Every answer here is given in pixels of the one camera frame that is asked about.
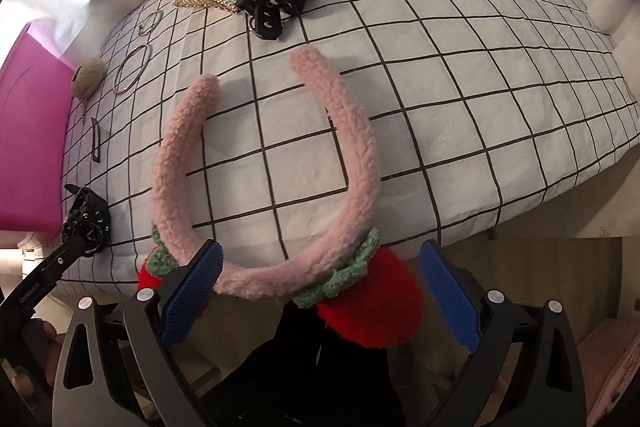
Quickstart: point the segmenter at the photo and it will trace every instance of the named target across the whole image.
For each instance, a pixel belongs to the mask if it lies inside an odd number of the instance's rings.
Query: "hand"
[[[56,328],[53,327],[53,324],[43,321],[42,331],[49,341],[49,351],[47,353],[47,362],[45,364],[44,374],[47,379],[47,383],[53,387],[56,380],[58,360],[60,359],[60,352],[62,352],[62,345],[56,341],[58,332],[56,331]],[[42,391],[36,391],[36,387],[31,381],[31,378],[21,373],[14,377],[13,384],[14,389],[18,392],[27,407],[29,407],[33,415],[41,422],[45,423],[45,425],[50,425],[51,402]]]

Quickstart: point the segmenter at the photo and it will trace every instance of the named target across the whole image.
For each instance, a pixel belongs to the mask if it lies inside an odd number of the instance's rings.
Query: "black pants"
[[[404,427],[386,349],[346,341],[292,303],[273,339],[202,402],[220,427]]]

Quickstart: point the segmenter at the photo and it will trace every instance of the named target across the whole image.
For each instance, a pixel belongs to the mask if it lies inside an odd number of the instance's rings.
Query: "headband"
[[[349,184],[340,213],[324,234],[271,267],[245,268],[225,259],[217,293],[248,299],[290,296],[342,267],[369,229],[380,185],[378,151],[369,119],[326,59],[311,46],[290,56],[291,68],[334,122]],[[200,129],[218,100],[218,79],[199,76],[185,92],[162,140],[153,184],[154,219],[169,252],[186,265],[202,245],[193,232],[185,173]]]

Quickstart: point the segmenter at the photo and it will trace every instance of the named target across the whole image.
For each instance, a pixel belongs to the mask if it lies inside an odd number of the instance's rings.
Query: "finger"
[[[23,373],[15,375],[13,384],[14,389],[24,401],[30,400],[36,394],[31,378]]]
[[[47,321],[42,322],[42,331],[44,331],[44,334],[49,341],[54,341],[58,336],[58,332],[54,325]]]
[[[51,387],[53,387],[53,383],[56,381],[60,352],[62,352],[62,345],[60,343],[49,343],[49,352],[47,353],[47,363],[44,368],[44,376]]]

